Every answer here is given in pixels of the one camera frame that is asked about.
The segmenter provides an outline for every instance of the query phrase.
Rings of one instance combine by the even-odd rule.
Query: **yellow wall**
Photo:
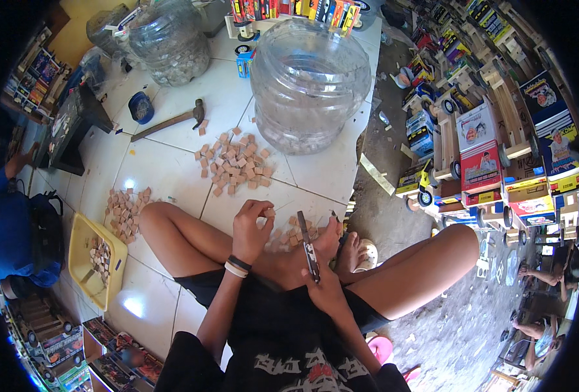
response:
[[[55,52],[58,60],[76,68],[85,52],[93,46],[87,38],[87,21],[96,12],[111,10],[121,3],[132,9],[136,0],[61,0],[60,6],[67,12],[70,20],[48,49]]]

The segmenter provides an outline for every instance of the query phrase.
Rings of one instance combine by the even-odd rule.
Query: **wooden hammer handle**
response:
[[[143,132],[139,132],[138,134],[134,135],[133,137],[130,138],[131,142],[136,142],[139,139],[143,139],[146,136],[150,136],[152,135],[154,132],[170,127],[176,123],[185,121],[185,120],[189,120],[193,118],[193,110],[190,110],[189,112],[185,112],[181,115],[177,115],[175,117],[172,117],[169,120],[165,120],[161,123],[156,124],[154,127],[150,127],[146,130],[144,130]]]

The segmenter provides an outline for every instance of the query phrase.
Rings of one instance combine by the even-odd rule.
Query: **black bracelet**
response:
[[[246,272],[250,272],[252,265],[246,264],[243,261],[239,260],[237,257],[230,255],[229,256],[229,263],[234,265],[235,267],[239,267]]]

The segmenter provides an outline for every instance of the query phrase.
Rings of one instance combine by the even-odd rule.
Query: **blue shirt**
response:
[[[8,179],[0,169],[0,280],[8,275],[29,277],[41,287],[50,287],[60,274],[60,264],[53,263],[33,274],[31,201],[22,193],[8,193]]]

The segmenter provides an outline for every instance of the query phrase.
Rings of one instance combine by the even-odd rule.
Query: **white bracelet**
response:
[[[232,265],[229,262],[225,262],[224,263],[224,268],[226,268],[228,271],[232,272],[234,275],[238,276],[239,278],[246,278],[246,276],[248,276],[248,273],[246,271],[242,271],[240,269],[238,269],[237,267],[235,267],[234,265]]]

